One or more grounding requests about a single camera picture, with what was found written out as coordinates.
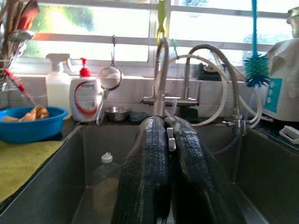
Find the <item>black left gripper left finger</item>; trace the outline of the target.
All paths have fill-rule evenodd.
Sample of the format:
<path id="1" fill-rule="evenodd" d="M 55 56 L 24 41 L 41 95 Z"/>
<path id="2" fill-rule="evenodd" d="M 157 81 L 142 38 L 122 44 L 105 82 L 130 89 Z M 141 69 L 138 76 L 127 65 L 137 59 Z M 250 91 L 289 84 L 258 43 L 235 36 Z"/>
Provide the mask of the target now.
<path id="1" fill-rule="evenodd" d="M 170 155 L 164 120 L 140 125 L 121 169 L 113 224 L 165 224 L 171 208 Z"/>

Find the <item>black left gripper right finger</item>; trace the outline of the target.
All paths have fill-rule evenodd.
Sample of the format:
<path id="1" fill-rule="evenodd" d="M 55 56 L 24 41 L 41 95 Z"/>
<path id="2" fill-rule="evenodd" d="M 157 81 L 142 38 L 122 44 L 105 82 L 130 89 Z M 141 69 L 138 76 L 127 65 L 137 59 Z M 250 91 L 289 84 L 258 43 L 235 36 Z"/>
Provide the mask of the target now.
<path id="1" fill-rule="evenodd" d="M 165 122 L 173 128 L 172 209 L 177 224 L 244 224 L 233 186 L 192 125 L 177 116 Z"/>

